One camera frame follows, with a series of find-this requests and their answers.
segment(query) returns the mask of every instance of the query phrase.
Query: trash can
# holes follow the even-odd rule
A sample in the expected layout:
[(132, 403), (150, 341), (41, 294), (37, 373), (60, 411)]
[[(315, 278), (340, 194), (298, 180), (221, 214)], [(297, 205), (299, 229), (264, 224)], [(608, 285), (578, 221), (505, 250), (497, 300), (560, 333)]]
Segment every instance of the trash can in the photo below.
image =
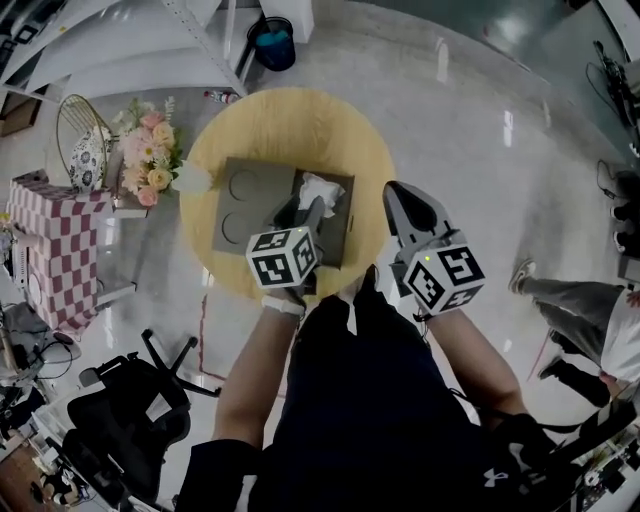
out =
[(285, 18), (262, 18), (249, 29), (247, 39), (257, 61), (267, 69), (284, 71), (296, 61), (293, 27)]

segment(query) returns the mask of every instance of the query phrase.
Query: flower bouquet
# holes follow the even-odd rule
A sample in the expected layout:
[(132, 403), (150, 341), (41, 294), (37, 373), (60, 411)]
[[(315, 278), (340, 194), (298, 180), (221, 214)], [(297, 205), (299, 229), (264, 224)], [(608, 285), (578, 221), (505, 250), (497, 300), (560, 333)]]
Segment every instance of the flower bouquet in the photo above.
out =
[(153, 103), (134, 98), (113, 119), (124, 154), (122, 186), (148, 208), (158, 202), (159, 194), (167, 192), (182, 167), (180, 130), (170, 124), (174, 105), (170, 96), (160, 112)]

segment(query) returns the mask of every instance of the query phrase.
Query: black office chair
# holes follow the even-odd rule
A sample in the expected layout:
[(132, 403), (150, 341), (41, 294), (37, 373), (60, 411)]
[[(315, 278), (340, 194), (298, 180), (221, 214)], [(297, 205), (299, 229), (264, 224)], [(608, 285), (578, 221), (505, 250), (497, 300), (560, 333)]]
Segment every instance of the black office chair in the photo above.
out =
[(196, 338), (168, 368), (151, 345), (152, 335), (147, 329), (142, 339), (155, 367), (133, 353), (88, 368), (80, 374), (83, 386), (102, 381), (105, 389), (67, 406), (76, 428), (65, 436), (62, 452), (114, 508), (128, 495), (150, 505), (157, 499), (164, 454), (191, 428), (185, 389), (211, 397), (220, 394), (220, 388), (209, 391), (176, 375)]

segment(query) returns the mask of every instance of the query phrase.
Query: pink flower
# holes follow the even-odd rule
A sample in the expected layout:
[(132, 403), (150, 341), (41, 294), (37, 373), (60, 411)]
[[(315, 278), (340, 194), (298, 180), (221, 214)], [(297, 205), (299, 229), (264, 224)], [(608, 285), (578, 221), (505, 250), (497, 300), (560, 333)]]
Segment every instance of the pink flower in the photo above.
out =
[(136, 128), (122, 139), (122, 152), (127, 167), (140, 167), (140, 162), (150, 162), (151, 157), (143, 159), (145, 149), (153, 144), (151, 131)]
[(142, 206), (151, 208), (158, 202), (158, 193), (153, 187), (142, 187), (138, 190), (138, 201)]
[(155, 111), (149, 112), (146, 116), (140, 119), (142, 126), (144, 126), (147, 130), (153, 130), (162, 121), (164, 121), (164, 114)]

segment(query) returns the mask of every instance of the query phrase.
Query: wrist strap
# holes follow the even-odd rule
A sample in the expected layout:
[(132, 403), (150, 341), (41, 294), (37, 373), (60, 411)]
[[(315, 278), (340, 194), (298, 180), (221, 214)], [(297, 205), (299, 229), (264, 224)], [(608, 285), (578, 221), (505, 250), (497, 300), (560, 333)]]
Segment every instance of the wrist strap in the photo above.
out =
[(278, 299), (271, 295), (265, 295), (262, 297), (262, 306), (265, 308), (272, 308), (282, 313), (288, 313), (290, 315), (304, 316), (305, 307), (295, 302), (288, 300)]

